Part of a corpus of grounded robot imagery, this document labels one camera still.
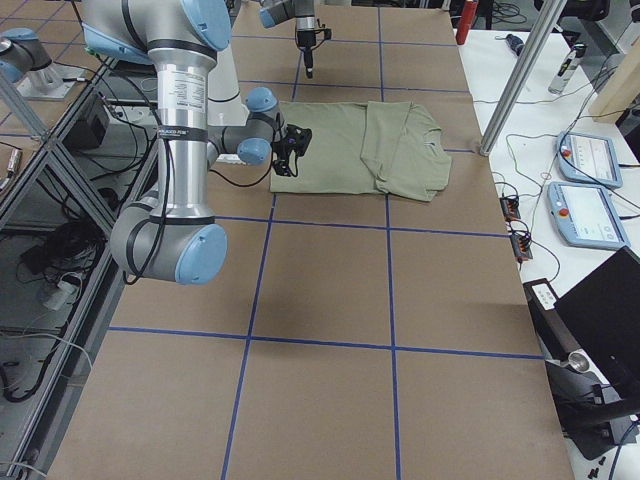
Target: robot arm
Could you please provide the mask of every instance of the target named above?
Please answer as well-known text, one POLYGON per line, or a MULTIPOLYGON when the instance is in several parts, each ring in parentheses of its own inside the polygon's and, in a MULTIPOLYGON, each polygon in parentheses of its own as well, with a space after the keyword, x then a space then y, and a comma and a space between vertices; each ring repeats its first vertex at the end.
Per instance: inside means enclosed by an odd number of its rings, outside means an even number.
POLYGON ((218 153, 235 150, 247 163, 266 160, 271 144, 286 132, 277 101, 260 90, 255 108, 248 105, 245 126, 209 128, 208 75, 231 37, 224 0, 85 0, 83 5, 91 49, 152 63, 158 74, 158 183, 117 219, 110 239, 113 257, 138 277, 206 283, 222 267, 227 249, 226 234, 206 201, 208 147, 218 153))
POLYGON ((0 71, 11 83, 28 74, 33 87, 42 93, 62 85, 51 57, 28 28, 12 28, 0 34, 0 71))
POLYGON ((319 46, 316 36, 324 34, 322 42, 331 39, 331 29, 316 19, 314 0, 265 0, 260 20, 271 28, 291 18, 296 19, 296 45, 302 52, 307 78, 313 78, 313 51, 319 46))

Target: table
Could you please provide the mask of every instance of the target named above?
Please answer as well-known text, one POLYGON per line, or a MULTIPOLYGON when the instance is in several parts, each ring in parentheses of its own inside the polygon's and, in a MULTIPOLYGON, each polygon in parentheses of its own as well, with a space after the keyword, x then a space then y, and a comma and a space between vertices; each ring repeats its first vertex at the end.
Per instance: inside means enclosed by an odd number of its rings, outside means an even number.
POLYGON ((423 103, 450 185, 420 204, 211 179, 220 277, 125 289, 48 478, 572 478, 448 15, 319 8, 309 80, 256 9, 244 95, 423 103))
MULTIPOLYGON (((503 38, 508 33, 474 30, 470 32, 466 44, 460 47, 460 55, 467 74, 469 89, 474 98, 474 106, 481 129, 486 127, 495 108, 495 104, 485 102, 499 99, 516 62, 515 55, 510 52, 504 40, 496 38, 503 38)), ((523 32, 511 33, 520 36, 523 40, 526 40, 528 36, 523 32)), ((492 170, 498 173, 494 179, 497 182, 511 183, 521 194, 536 194, 539 189, 530 180, 516 172, 513 157, 508 150, 507 136, 511 134, 529 137, 543 134, 555 136, 567 129, 585 101, 589 105, 596 97, 595 95, 591 96, 592 88, 589 79, 581 68, 578 68, 565 89, 564 94, 569 95, 558 98, 547 91, 548 84, 568 51, 569 49, 560 34, 552 34, 549 37, 518 100, 523 103, 514 107, 489 157, 492 170), (530 103, 556 98, 558 100, 551 103, 530 103)), ((584 110, 584 115, 589 115, 588 108, 584 110)), ((612 138, 619 163, 637 164, 637 159, 615 125, 598 123, 592 118, 583 118, 578 121, 574 131, 612 138)), ((509 143, 522 173, 541 184, 544 183, 543 177, 547 178, 547 181, 564 180, 557 162, 552 162, 555 138, 529 139, 514 136, 509 137, 509 143)), ((623 170, 622 175, 624 184, 618 192, 638 203, 640 201, 639 172, 637 170, 623 170)), ((499 194, 502 190, 503 187, 498 186, 499 194)), ((504 191, 507 195, 513 193, 509 187, 506 187, 504 191)), ((620 215, 638 213, 617 197, 613 197, 613 201, 620 215)), ((566 245, 553 224, 546 198, 543 198, 537 206, 536 202, 536 198, 523 197, 520 212, 526 224, 534 225, 534 240, 550 249, 558 257, 561 269, 557 278, 552 282, 552 286, 558 295, 562 296, 609 258, 613 252, 566 245)), ((623 226, 629 236, 632 250, 636 253, 640 252, 640 223, 637 220, 631 220, 623 222, 623 226)), ((522 265, 520 272, 522 281, 539 278, 551 279, 557 268, 555 261, 548 252, 538 245, 533 245, 532 250, 533 260, 522 265)), ((593 367, 592 370, 597 372, 597 367, 593 367)), ((613 454, 608 454, 606 463, 601 466, 597 462, 586 461, 571 441, 567 441, 567 448, 571 453, 576 478, 582 478, 583 472, 584 475, 587 475, 595 467, 600 467, 601 470, 608 472, 613 460, 613 454)), ((640 472, 637 445, 628 445, 624 449, 627 452, 621 456, 621 462, 616 468, 616 478, 637 478, 638 472, 640 472)))

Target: white table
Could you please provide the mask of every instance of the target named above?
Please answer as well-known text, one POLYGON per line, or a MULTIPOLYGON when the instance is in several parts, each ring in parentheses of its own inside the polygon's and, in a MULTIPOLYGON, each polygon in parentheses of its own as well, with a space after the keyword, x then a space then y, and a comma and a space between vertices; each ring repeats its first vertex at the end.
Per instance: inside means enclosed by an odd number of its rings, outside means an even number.
MULTIPOLYGON (((473 30, 469 32, 465 45, 459 47, 481 130, 486 128, 496 106, 495 103, 484 102, 497 102, 517 61, 517 57, 508 48, 506 42, 496 39, 496 37, 504 38, 507 33, 473 30)), ((527 33, 522 32, 514 32, 514 34, 525 41, 528 36, 527 33)), ((547 91, 547 87, 568 51, 569 48, 561 35, 552 34, 550 36, 518 102, 538 102, 557 98, 556 95, 547 91)), ((497 172, 495 175, 497 182, 503 181, 502 176, 504 176, 504 181, 515 186, 521 195, 539 192, 539 187, 516 172, 514 160, 509 155, 506 137, 510 134, 530 137, 551 134, 555 137, 559 132, 566 130, 577 117, 583 102, 593 91, 589 79, 582 69, 578 68, 564 93, 574 92, 584 85, 586 86, 576 93, 552 103, 523 103, 514 107, 489 157, 492 170, 497 172)), ((589 104, 593 102, 595 97, 596 95, 591 96, 588 100, 589 104)), ((583 115, 589 115, 588 108, 584 110, 583 115)), ((615 125, 597 123, 591 118, 584 118, 577 122, 573 131, 610 137, 613 139, 619 163, 637 163, 615 125)), ((535 140, 520 137, 509 138, 509 143, 518 162, 518 169, 541 184, 544 182, 543 177, 546 176, 546 172, 550 174, 547 177, 547 183, 548 181, 565 180, 560 174, 557 163, 553 162, 556 141, 554 137, 549 136, 535 140)), ((618 192, 636 204, 640 203, 640 169, 623 169, 622 176, 624 183, 618 192)), ((498 193, 501 193, 503 186, 498 185, 497 189, 498 193)), ((509 187, 505 187, 504 191, 507 195, 513 193, 509 187)), ((614 197, 613 201, 621 216, 640 213, 617 197, 614 197)), ((546 188, 539 202, 531 197, 521 198, 520 213, 529 227, 533 225, 533 239, 553 251, 560 261, 560 273, 552 283, 560 296, 613 253, 606 250, 568 246, 557 232, 553 218, 549 213, 546 188)), ((640 253, 640 219, 625 221, 623 226, 630 239, 632 250, 635 253, 640 253)), ((533 260, 524 262, 522 265, 520 272, 522 281, 552 278, 557 267, 551 255, 537 245, 532 246, 532 253, 533 260)), ((589 471, 595 467, 600 467, 599 478, 607 478, 613 460, 613 451, 606 455, 606 463, 599 466, 597 461, 585 460, 571 441, 567 441, 567 449, 576 479, 586 478, 589 471)), ((615 478, 617 480, 640 478, 639 445, 631 444, 623 448, 616 467, 615 478)))

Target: white label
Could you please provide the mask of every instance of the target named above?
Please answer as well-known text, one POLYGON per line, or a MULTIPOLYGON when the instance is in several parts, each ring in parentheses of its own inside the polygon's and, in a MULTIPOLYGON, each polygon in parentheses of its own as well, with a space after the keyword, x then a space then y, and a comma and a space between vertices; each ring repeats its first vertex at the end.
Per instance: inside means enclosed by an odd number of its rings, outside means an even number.
POLYGON ((196 73, 161 70, 158 72, 158 92, 161 108, 193 110, 205 113, 207 92, 205 78, 196 73))
POLYGON ((538 297, 542 308, 545 310, 553 310, 555 308, 556 297, 553 295, 546 283, 534 285, 531 289, 533 290, 533 293, 536 294, 536 297, 538 297))

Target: blue joint cap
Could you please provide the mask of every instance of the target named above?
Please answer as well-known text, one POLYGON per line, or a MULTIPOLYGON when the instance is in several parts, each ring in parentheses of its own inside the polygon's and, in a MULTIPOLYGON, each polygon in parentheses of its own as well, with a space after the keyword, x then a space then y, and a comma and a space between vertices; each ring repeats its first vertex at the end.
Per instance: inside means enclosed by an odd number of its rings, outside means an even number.
POLYGON ((248 165, 260 165, 271 153, 271 145, 264 138, 247 138, 240 142, 238 158, 248 165))
POLYGON ((245 103, 250 112, 266 112, 278 105, 278 99, 267 87, 257 87, 249 92, 245 103))
POLYGON ((217 224, 201 228, 182 251, 176 265, 176 282, 204 285, 215 277, 227 256, 227 234, 217 224))
POLYGON ((264 28, 271 28, 276 26, 276 22, 266 8, 260 9, 260 21, 264 28))
POLYGON ((84 30, 84 41, 91 50, 126 62, 141 63, 143 65, 153 64, 142 50, 132 47, 117 38, 110 37, 86 23, 82 24, 82 28, 84 30))
POLYGON ((23 73, 14 65, 3 62, 2 60, 0 60, 0 72, 2 72, 11 83, 16 83, 23 76, 23 73))
POLYGON ((6 32, 2 32, 1 36, 8 38, 9 40, 38 40, 38 35, 36 32, 31 30, 30 28, 12 28, 7 30, 6 32))
POLYGON ((189 23, 206 45, 220 52, 231 41, 231 19, 224 0, 181 0, 189 23))

